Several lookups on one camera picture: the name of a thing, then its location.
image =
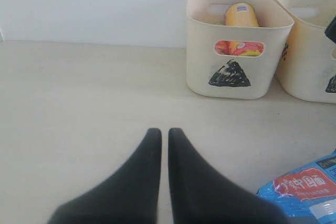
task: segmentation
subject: red label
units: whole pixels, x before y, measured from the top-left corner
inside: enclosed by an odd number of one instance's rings
[[[316,168],[276,178],[273,185],[282,196],[296,196],[300,200],[336,196],[336,184]]]

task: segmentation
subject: cream storage bin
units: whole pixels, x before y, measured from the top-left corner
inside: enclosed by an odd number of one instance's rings
[[[256,13],[260,27],[221,26],[225,9],[246,2]],[[212,7],[222,7],[214,12]],[[187,0],[187,84],[210,97],[256,99],[266,94],[293,19],[273,0]],[[261,42],[257,57],[219,55],[222,40]]]
[[[336,0],[277,0],[295,24],[276,76],[292,96],[336,103],[336,45],[324,30],[336,14]]]

